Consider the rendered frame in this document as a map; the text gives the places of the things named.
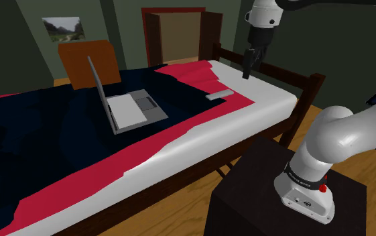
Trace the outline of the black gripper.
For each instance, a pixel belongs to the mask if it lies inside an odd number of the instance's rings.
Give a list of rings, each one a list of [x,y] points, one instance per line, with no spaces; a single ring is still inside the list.
[[[259,71],[262,61],[264,60],[267,52],[267,47],[270,45],[276,27],[263,28],[250,26],[247,41],[250,43],[250,48],[245,50],[243,55],[243,75],[242,78],[248,79],[251,67],[254,63],[254,54],[257,48],[257,57],[255,59],[255,71]]]

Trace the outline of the wooden bed with white mattress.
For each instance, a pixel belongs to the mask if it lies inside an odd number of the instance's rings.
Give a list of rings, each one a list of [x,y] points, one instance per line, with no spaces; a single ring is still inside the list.
[[[97,236],[238,158],[257,136],[288,146],[324,77],[270,64],[261,72],[302,89],[296,97],[221,63],[240,55],[219,49],[206,92],[231,89],[225,103],[139,141],[21,200],[0,236]]]

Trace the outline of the grey remote control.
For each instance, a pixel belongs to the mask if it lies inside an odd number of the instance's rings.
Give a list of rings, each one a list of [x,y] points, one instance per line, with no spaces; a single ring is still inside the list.
[[[209,101],[213,101],[215,99],[221,99],[221,98],[233,95],[233,94],[234,94],[234,91],[232,91],[231,89],[225,89],[223,91],[219,91],[219,92],[215,92],[215,93],[206,95],[206,98]]]

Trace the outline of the dark red framed door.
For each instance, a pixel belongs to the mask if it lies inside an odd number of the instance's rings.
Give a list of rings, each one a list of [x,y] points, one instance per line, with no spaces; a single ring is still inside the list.
[[[141,14],[149,66],[210,60],[220,43],[222,13],[205,7],[143,7]]]

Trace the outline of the grey open laptop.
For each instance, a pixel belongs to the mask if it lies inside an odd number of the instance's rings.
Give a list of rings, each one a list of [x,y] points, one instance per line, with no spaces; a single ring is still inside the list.
[[[168,115],[145,89],[124,95],[106,97],[90,56],[87,56],[87,59],[96,82],[99,97],[115,135],[168,118]]]

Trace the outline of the dark robot stand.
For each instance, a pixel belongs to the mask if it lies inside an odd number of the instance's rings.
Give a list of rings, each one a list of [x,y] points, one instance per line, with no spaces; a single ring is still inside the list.
[[[366,236],[367,187],[329,170],[335,214],[324,225],[285,206],[273,181],[294,152],[258,137],[213,190],[204,236]]]

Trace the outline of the dark blue and red blanket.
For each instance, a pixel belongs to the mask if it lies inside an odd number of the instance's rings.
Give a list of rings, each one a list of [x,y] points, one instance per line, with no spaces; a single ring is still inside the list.
[[[147,161],[196,125],[251,104],[210,62],[124,70],[110,95],[147,91],[167,117],[114,134],[95,88],[65,85],[0,96],[0,236],[56,214]]]

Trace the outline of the landscape wall picture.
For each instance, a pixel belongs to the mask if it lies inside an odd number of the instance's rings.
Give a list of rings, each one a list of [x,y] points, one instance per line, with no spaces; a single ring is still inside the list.
[[[43,17],[42,21],[52,42],[86,39],[79,17]]]

